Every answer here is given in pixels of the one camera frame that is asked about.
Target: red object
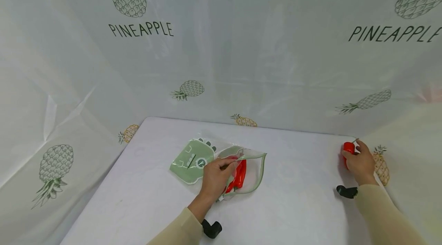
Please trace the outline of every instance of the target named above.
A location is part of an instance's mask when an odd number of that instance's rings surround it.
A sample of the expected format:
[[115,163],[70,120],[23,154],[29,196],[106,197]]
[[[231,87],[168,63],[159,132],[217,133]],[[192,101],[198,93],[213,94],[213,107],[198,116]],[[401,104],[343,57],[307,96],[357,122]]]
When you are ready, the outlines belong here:
[[239,169],[239,175],[235,179],[237,189],[240,189],[244,184],[244,178],[246,178],[246,171],[247,171],[247,161],[242,160],[239,166],[241,166],[241,168]]
[[[342,150],[347,151],[352,153],[353,155],[355,154],[355,145],[354,143],[349,143],[348,141],[346,143],[344,143],[344,145],[342,146]],[[344,166],[345,168],[348,170],[348,166],[347,166],[347,159],[342,156],[344,158]]]
[[239,161],[239,164],[236,167],[235,171],[235,178],[227,187],[226,193],[229,193],[230,191],[232,191],[232,189],[240,189],[242,187],[242,185],[244,184],[244,178],[246,176],[246,170],[247,170],[247,161],[246,160]]

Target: beige sleeve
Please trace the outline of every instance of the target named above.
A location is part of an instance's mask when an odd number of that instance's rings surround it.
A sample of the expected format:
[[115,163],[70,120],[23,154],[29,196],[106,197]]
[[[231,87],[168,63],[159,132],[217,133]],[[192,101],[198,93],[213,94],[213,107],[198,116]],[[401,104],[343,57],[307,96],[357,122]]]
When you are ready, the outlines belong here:
[[171,224],[147,245],[198,245],[202,234],[203,226],[193,213],[185,208]]
[[364,184],[358,187],[355,200],[373,245],[427,244],[380,186]]

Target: black clamp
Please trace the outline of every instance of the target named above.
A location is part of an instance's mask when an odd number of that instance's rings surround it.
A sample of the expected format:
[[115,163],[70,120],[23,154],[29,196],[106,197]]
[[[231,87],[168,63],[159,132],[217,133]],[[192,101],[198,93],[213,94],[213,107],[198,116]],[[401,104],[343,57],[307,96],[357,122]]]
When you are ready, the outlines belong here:
[[221,224],[218,221],[215,221],[213,225],[210,225],[209,222],[204,219],[201,225],[203,225],[204,234],[211,239],[214,239],[222,231]]
[[336,187],[337,192],[340,196],[343,196],[345,198],[353,199],[358,194],[358,188],[357,187],[349,187],[348,189],[344,187],[343,185],[338,185]]

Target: green cartoon pouch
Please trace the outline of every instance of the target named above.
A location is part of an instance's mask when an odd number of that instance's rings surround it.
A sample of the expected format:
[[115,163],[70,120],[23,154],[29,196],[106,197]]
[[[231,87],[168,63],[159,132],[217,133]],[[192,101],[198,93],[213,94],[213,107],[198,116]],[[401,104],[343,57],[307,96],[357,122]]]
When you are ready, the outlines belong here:
[[201,189],[199,179],[203,178],[204,166],[216,158],[233,158],[238,165],[218,201],[235,194],[246,194],[256,190],[264,175],[264,161],[267,154],[227,143],[208,133],[205,135],[211,138],[196,138],[186,144],[172,162],[171,172],[184,183],[191,185],[194,193],[198,193]]

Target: white table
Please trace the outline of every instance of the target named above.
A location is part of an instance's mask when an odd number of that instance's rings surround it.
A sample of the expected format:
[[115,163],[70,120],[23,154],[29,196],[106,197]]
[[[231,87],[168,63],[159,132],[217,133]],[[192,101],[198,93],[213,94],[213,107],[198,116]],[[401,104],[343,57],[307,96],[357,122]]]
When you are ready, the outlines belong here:
[[203,129],[268,155],[255,192],[212,207],[206,219],[223,230],[201,244],[370,244],[354,201],[335,191],[356,185],[339,156],[354,138],[156,117],[140,126],[61,244],[146,244],[194,198],[168,169]]

